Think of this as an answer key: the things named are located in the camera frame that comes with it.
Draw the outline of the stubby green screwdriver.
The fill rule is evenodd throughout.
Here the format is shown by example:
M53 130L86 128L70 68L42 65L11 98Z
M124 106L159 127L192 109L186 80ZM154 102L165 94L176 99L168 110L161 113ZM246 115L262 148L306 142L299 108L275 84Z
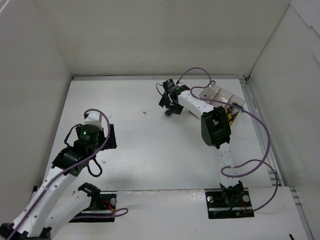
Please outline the stubby green screwdriver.
M165 114L166 117L170 117L170 116L173 115L173 112L172 112L171 110L167 109L167 110L164 112L164 114Z

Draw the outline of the large silver ratchet wrench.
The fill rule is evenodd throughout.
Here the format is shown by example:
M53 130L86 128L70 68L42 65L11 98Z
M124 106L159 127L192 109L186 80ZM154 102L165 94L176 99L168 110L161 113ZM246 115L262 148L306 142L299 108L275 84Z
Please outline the large silver ratchet wrench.
M203 90L203 97L206 98L209 94L209 92L211 91L211 89L216 85L216 81L215 80L211 80L210 83L208 84L208 86Z

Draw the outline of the yellow pliers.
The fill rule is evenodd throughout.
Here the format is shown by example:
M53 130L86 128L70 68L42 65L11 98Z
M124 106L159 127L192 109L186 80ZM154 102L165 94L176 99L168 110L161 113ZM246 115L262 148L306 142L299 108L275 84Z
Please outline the yellow pliers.
M232 125L232 123L234 122L235 118L236 118L236 113L234 113L233 107L229 107L225 110L226 115L227 115L227 120L228 120L228 124L229 126Z

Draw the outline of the green handled cutters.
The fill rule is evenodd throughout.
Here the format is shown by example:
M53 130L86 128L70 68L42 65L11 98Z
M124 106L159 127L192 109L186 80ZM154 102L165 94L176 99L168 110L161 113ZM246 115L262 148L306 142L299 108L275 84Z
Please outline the green handled cutters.
M242 110L244 109L241 105L239 105L239 104L236 103L236 102L233 102L233 103L231 104L231 107L232 107L234 110L237 110L237 111L242 111Z

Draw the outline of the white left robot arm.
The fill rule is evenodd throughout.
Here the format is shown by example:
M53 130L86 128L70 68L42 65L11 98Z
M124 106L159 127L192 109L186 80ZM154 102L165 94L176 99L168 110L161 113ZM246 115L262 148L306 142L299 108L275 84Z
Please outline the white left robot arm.
M51 240L81 210L94 210L99 206L100 189L84 183L71 201L54 208L81 171L91 160L96 160L99 152L117 147L114 126L98 109L86 110L84 123L73 128L77 140L58 153L47 177L22 213L11 223L1 225L0 236L3 239Z

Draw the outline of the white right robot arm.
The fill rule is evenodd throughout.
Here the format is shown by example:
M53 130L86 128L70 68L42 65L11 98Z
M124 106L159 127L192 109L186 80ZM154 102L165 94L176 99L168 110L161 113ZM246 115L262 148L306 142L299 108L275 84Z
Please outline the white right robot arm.
M227 206L239 202L244 194L244 187L234 168L231 155L231 128L226 110L215 107L191 94L186 85L177 85L172 79L164 81L163 94L159 101L160 107L165 107L165 115L179 115L186 108L200 119L201 137L204 143L213 148L216 159L221 167L226 168L226 174L220 174L221 200Z

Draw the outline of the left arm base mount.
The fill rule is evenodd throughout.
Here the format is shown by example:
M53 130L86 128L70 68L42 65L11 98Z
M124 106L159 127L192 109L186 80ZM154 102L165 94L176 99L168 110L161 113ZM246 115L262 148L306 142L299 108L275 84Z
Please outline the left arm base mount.
M69 223L113 223L111 216L116 210L117 193L115 191L102 191L89 207L81 210Z

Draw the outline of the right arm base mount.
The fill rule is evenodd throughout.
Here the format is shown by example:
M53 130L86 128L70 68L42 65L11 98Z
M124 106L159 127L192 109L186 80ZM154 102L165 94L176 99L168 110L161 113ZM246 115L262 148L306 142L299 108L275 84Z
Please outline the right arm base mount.
M253 205L248 188L236 203L227 204L220 189L205 190L208 218L211 220L253 218Z

